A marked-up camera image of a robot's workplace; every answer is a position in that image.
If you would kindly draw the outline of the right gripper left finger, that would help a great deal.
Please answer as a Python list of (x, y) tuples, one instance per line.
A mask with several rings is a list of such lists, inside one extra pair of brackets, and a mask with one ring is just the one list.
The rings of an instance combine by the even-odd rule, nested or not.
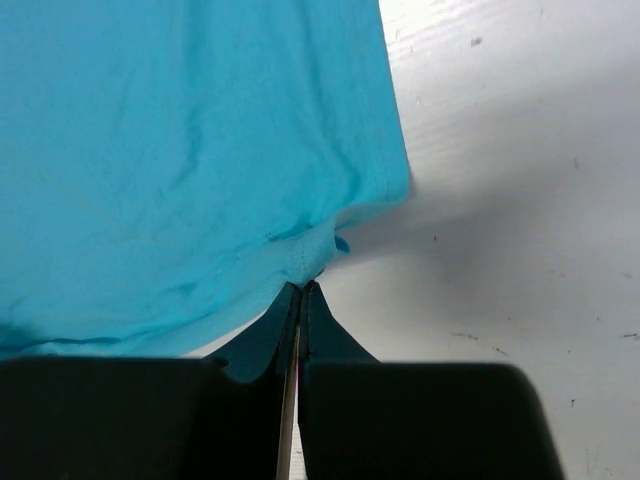
[(300, 290), (201, 358), (1, 364), (5, 479), (284, 479)]

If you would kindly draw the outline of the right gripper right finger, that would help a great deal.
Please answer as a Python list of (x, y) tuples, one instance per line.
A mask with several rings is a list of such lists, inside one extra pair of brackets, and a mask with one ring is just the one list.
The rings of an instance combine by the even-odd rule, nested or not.
[(387, 363), (300, 306), (298, 424), (310, 479), (560, 479), (538, 395), (505, 363)]

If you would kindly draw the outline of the blue t-shirt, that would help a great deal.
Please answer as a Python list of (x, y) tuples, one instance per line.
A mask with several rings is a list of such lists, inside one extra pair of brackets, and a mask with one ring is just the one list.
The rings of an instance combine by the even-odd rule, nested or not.
[(375, 1), (5, 1), (1, 355), (176, 357), (404, 202)]

